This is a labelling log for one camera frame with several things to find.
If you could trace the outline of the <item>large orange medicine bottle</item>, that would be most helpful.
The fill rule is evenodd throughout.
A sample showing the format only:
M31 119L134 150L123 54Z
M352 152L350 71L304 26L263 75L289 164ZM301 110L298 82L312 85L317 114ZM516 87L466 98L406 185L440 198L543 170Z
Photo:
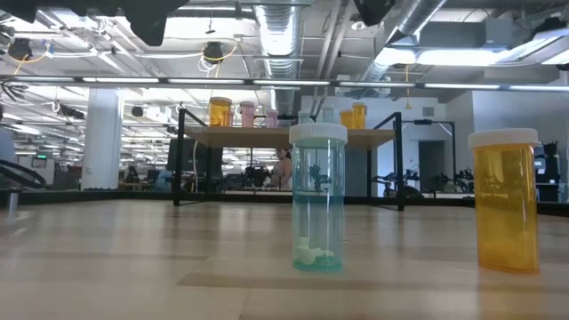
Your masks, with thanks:
M232 100L223 97L212 97L209 101L209 117L211 127L229 127L232 112Z

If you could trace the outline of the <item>large pink medicine bottle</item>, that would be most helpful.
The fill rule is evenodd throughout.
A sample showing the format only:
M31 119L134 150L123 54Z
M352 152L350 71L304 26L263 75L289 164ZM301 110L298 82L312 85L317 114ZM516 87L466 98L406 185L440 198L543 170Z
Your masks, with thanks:
M250 101L240 103L242 126L246 128L254 127L255 104Z

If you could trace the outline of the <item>LED light bar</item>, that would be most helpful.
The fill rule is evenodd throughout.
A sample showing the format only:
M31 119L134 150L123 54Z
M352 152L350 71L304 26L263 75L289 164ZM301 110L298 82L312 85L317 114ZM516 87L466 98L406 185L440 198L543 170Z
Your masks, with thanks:
M549 84L446 84L409 82L358 82L337 80L279 80L242 78L170 78L170 77L109 77L109 76L11 76L0 75L0 83L30 85L109 86L143 88L205 88L205 89L410 89L410 90L468 90L499 92L569 93L569 85Z

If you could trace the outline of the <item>white round pillar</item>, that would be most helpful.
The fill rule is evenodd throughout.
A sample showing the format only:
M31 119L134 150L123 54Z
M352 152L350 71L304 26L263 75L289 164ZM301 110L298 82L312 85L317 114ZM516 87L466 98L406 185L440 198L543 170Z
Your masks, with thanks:
M120 89L91 88L87 103L82 190L116 189L124 101Z

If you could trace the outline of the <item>black flat monitor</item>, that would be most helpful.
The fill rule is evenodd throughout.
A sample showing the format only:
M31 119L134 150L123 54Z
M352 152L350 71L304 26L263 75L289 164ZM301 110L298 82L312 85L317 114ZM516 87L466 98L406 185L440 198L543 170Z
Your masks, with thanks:
M182 151L178 155L179 143L177 139L169 142L166 170L172 175L170 178L171 189L177 189L175 174L178 160L181 160L180 188L190 193L197 182L197 192L219 192L221 189L222 175L222 148L210 148L192 139L184 139L181 143Z

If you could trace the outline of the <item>person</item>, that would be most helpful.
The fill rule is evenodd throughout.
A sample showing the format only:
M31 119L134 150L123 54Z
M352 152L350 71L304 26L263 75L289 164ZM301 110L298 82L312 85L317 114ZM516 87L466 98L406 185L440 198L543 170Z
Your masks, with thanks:
M274 165L270 174L270 186L280 190L291 188L293 176L293 160L288 149L277 148L276 157L278 162Z

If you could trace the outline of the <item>black equipment rack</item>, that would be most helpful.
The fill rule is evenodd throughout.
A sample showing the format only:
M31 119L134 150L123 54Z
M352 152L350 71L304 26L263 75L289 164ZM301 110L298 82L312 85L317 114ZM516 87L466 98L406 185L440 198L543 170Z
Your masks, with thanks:
M540 202L558 203L560 199L560 165L557 142L533 149L537 199Z

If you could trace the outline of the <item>silver ventilation duct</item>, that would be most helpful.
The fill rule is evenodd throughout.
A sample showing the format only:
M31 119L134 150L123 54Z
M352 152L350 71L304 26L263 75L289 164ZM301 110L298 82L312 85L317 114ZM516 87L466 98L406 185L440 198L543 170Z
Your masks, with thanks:
M265 73L270 80L298 80L301 63L301 9L285 5L256 5Z

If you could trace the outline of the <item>wooden shelf with metal frame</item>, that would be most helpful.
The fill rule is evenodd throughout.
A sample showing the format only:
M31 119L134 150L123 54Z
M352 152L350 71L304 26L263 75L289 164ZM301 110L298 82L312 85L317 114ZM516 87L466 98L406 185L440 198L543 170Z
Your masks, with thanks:
M197 122L198 126L187 130L185 124L187 117ZM397 185L400 188L403 186L404 169L402 123L402 114L395 112L371 130L349 130L348 142L348 145L352 148L364 148L368 153L371 153L373 148L393 140ZM286 128L209 127L189 110L181 108L178 115L175 149L176 165L174 167L174 185L172 187L173 204L176 206L180 205L182 199L183 141L188 132L192 134L194 141L202 143L208 148L283 148L288 145L288 130Z

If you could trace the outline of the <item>black aluminium table frame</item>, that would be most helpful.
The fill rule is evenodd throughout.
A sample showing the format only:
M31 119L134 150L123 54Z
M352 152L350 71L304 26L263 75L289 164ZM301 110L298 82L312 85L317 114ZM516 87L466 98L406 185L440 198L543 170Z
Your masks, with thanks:
M173 193L134 192L118 190L92 191L19 191L19 203L24 205L63 204L74 202L107 201L107 200L149 200L174 202ZM292 196L262 195L262 194L185 194L180 196L182 203L186 202L230 202L230 203L274 203L291 204ZM379 198L365 196L347 196L345 204L396 206L395 198ZM473 208L473 198L422 198L405 199L404 206L451 206ZM557 216L569 219L569 204L539 202L537 213L540 215Z

